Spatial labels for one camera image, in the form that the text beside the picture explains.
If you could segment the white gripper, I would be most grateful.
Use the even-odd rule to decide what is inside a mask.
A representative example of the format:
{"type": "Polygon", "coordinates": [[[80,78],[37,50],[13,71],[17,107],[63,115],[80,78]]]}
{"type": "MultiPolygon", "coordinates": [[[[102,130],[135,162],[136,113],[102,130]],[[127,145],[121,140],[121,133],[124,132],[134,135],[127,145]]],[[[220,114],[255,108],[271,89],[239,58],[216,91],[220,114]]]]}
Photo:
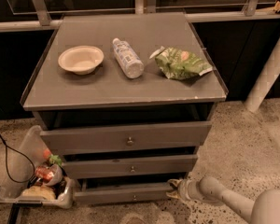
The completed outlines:
{"type": "Polygon", "coordinates": [[[169,179],[168,183],[177,188],[177,191],[168,191],[166,195],[172,199],[181,199],[182,201],[202,201],[203,195],[199,190],[199,183],[189,179],[169,179]]]}

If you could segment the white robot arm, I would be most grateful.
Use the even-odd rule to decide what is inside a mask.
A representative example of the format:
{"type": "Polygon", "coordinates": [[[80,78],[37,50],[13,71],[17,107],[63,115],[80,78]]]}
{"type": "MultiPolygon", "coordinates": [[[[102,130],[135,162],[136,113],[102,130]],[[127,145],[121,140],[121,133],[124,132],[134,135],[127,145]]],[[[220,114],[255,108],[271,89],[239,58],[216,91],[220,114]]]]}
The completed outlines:
{"type": "Polygon", "coordinates": [[[200,181],[169,179],[168,183],[173,187],[166,193],[170,198],[225,204],[248,224],[280,224],[280,189],[265,190],[253,201],[227,189],[211,176],[200,181]]]}

